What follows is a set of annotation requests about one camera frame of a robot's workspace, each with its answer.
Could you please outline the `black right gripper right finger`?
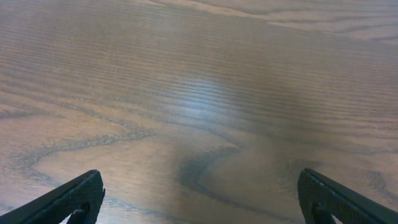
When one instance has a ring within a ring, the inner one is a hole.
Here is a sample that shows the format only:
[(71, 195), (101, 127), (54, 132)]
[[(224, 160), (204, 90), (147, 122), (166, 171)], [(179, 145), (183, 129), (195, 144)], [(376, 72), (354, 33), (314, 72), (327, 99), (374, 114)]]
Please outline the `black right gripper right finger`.
[(397, 224), (397, 212), (313, 169), (301, 171), (297, 190), (306, 224)]

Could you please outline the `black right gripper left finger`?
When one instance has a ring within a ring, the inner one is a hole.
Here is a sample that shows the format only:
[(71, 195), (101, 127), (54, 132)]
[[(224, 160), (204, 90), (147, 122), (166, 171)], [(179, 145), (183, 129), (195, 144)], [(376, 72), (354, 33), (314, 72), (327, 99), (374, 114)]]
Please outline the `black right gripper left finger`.
[(95, 224), (105, 189), (98, 170), (89, 170), (39, 198), (1, 215), (1, 224)]

